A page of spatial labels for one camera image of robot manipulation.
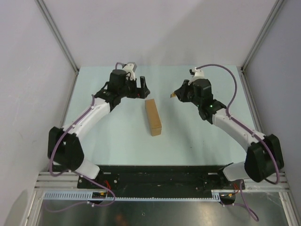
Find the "brown cardboard express box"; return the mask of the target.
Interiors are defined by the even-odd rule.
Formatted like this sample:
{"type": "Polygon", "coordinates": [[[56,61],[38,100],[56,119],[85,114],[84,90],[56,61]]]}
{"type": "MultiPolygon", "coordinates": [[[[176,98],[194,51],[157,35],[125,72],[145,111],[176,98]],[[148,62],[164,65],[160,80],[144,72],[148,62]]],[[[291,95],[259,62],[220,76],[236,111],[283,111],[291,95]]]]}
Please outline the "brown cardboard express box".
{"type": "Polygon", "coordinates": [[[162,132],[162,124],[154,99],[145,100],[145,109],[147,113],[148,123],[151,135],[158,136],[162,132]]]}

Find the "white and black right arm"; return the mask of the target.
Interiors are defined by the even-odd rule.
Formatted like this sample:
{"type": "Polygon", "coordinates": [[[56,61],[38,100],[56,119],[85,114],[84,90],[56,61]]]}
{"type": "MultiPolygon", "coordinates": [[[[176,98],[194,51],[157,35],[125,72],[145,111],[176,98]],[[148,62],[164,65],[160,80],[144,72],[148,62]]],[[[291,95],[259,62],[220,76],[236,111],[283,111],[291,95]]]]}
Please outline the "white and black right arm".
{"type": "Polygon", "coordinates": [[[279,139],[273,134],[266,136],[252,130],[231,116],[226,105],[214,99],[208,79],[184,80],[171,96],[183,103],[193,103],[202,120],[222,129],[246,151],[245,161],[231,163],[222,169],[222,174],[217,177],[220,188],[228,189],[234,181],[241,179],[259,183],[272,174],[276,175],[273,183],[279,182],[279,171],[284,166],[279,139]]]}

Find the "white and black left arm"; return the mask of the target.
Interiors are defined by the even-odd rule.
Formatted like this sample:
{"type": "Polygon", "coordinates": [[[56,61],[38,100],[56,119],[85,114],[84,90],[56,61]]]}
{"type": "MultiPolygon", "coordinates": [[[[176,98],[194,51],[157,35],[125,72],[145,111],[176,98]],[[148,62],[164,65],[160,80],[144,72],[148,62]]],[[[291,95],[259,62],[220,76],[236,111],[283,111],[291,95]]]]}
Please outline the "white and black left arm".
{"type": "Polygon", "coordinates": [[[103,185],[104,177],[99,174],[100,167],[87,160],[81,140],[100,121],[108,115],[122,98],[145,99],[150,90],[145,77],[140,77],[140,86],[132,69],[114,69],[109,80],[94,95],[90,106],[75,121],[61,128],[53,127],[48,135],[48,158],[50,163],[63,166],[64,171],[73,171],[87,177],[93,188],[103,185]]]}

